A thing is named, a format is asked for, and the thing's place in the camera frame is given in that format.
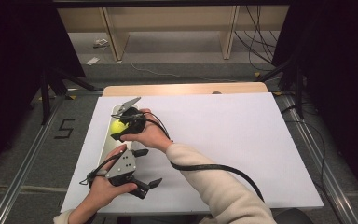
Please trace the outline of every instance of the person's right hand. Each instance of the person's right hand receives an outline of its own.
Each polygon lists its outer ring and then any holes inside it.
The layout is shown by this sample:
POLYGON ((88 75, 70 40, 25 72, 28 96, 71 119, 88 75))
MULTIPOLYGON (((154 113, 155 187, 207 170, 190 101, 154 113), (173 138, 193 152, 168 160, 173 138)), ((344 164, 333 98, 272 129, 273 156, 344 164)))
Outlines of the person's right hand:
MULTIPOLYGON (((150 113, 150 109, 141 109, 141 112, 145 113, 147 119, 151 119, 158 123, 150 113)), ((172 141, 165 135, 165 133, 154 123, 147 121, 145 129, 138 134, 125 134, 121 136, 123 141, 137 141, 142 143, 146 147, 153 147, 165 153, 168 146, 172 144, 172 141)))

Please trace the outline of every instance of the gray carpet floor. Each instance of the gray carpet floor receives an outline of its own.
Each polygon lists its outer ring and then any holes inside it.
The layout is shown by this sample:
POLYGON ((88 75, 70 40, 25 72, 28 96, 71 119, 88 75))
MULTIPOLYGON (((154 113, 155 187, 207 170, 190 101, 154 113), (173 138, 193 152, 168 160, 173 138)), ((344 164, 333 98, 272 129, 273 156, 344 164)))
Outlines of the gray carpet floor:
MULTIPOLYGON (((131 84, 229 82, 233 80, 253 81, 255 79, 254 72, 257 71, 249 64, 240 63, 166 63, 136 64, 135 66, 138 70, 131 64, 85 65, 84 70, 88 76, 87 81, 97 87, 131 84), (151 70, 159 75, 145 70, 139 71, 141 68, 151 70)), ((266 83, 271 91, 278 89, 277 81, 278 79, 275 79, 266 83)), ((66 82, 66 84, 68 88, 78 88, 71 82, 66 82)), ((85 93, 79 94, 74 100, 68 99, 63 102, 32 169, 27 175, 21 193, 11 208, 6 223, 51 223, 52 218, 59 214, 98 97, 98 94, 85 93), (67 134, 67 132, 59 130, 64 119, 70 119, 65 122, 65 125, 73 128, 73 131, 69 138, 57 138, 57 136, 67 134)), ((281 111, 287 107, 287 100, 292 97, 292 95, 283 95, 275 98, 281 111)), ((304 95, 303 102, 305 103, 303 106, 305 121, 314 127, 310 130, 318 146, 324 146, 326 150, 325 162, 331 168, 358 216, 358 182, 345 160, 337 153, 334 141, 307 94, 304 95)), ((41 128, 42 103, 39 100, 39 93, 35 96, 32 106, 34 109, 28 111, 22 118, 17 134, 11 139, 12 148, 4 151, 0 156, 0 200, 19 170, 23 158, 41 128)), ((287 121, 293 120, 291 113, 295 112, 293 110, 287 111, 283 114, 283 118, 287 121)), ((302 124, 287 123, 311 178, 320 183, 320 172, 310 156, 297 125, 302 124)), ((325 207, 306 210, 306 213, 316 224, 338 223, 335 210, 327 201, 328 198, 331 198, 330 194, 324 195, 321 191, 319 192, 325 207)), ((273 210, 274 214, 280 212, 281 210, 273 210)), ((97 216, 93 223, 113 223, 113 219, 97 216)))

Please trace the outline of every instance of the floor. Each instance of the floor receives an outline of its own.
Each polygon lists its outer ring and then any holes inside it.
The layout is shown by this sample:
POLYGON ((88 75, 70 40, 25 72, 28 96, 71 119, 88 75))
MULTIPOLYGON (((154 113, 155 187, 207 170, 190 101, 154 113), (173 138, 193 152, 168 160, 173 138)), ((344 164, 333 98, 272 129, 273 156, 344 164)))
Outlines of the floor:
MULTIPOLYGON (((241 39, 267 58, 263 47, 252 42, 244 32, 241 39)), ((274 45, 279 32, 263 32, 263 37, 274 45)), ((264 60, 250 54, 235 36, 229 60, 223 60, 216 32, 166 32, 133 33, 122 61, 113 60, 110 48, 94 49, 92 46, 104 34, 70 34, 79 61, 83 64, 88 81, 97 86, 130 85, 149 83, 230 82, 252 81, 257 74, 265 74, 272 68, 264 60), (86 65, 93 57, 99 58, 94 65, 86 65)), ((270 91, 277 90, 279 76, 266 82, 270 91)), ((77 85, 67 83, 69 88, 77 85)), ((6 223, 51 223, 58 215, 67 186, 75 169, 88 124, 92 117, 99 92, 73 91, 74 97, 62 99, 51 93, 55 105, 54 120, 41 126, 42 105, 39 93, 32 101, 33 110, 24 118, 12 138, 12 148, 0 157, 0 211, 5 210, 2 221, 6 223), (62 121, 73 128, 70 137, 62 136, 62 121), (29 169, 21 170, 25 158, 30 160, 29 169), (15 200, 2 204, 8 190, 18 188, 12 194, 15 200)), ((275 97, 283 111, 294 103, 291 92, 275 97)), ((324 208, 304 209, 316 224, 358 223, 358 183, 337 153, 334 141, 323 120, 318 116, 310 98, 304 93, 304 120, 295 110, 282 113, 293 136, 298 151, 319 189, 324 208), (321 167, 324 164, 324 181, 321 167)), ((282 210, 273 210, 279 214, 282 210)), ((113 217, 97 216, 93 223, 115 223, 113 217)))

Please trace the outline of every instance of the white tabletop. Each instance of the white tabletop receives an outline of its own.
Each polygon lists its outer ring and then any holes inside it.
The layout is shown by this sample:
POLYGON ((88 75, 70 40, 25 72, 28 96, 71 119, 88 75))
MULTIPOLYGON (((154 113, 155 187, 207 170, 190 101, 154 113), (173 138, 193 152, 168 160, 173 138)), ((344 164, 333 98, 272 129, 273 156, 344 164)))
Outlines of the white tabletop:
MULTIPOLYGON (((89 192, 89 187, 79 182, 99 164, 107 144, 112 110, 134 97, 98 100, 62 211, 75 208, 89 192)), ((144 96, 137 106, 150 108, 174 142, 191 145, 216 163, 245 172, 260 188, 270 208, 323 206, 270 93, 144 96)), ((130 194, 121 195, 101 209, 101 213, 209 212, 199 194, 171 167, 163 153, 151 149, 136 162, 137 179, 148 183, 162 177, 161 184, 149 190, 143 200, 130 194)), ((244 179, 236 177, 251 189, 244 179)))

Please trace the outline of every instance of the hand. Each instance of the hand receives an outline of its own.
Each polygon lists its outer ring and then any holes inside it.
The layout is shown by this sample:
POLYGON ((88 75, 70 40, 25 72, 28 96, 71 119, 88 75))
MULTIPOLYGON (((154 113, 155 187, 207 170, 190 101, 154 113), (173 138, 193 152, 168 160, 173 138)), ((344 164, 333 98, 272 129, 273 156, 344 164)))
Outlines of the hand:
MULTIPOLYGON (((158 122, 150 113, 149 109, 141 109, 147 119, 158 122)), ((138 134, 125 134, 121 136, 123 141, 137 141, 146 147, 153 147, 165 153, 172 141, 165 133, 154 123, 147 121, 143 132, 138 134)))
MULTIPOLYGON (((123 151, 126 145, 121 145, 112 150, 106 159, 123 151)), ((110 170, 114 161, 108 162, 102 169, 110 170)), ((113 186, 108 179, 97 176, 92 182, 89 194, 83 200, 83 202, 70 214, 69 223, 85 223, 92 217, 98 210, 107 206, 118 195, 128 193, 137 189, 138 186, 134 183, 124 184, 118 187, 113 186)))

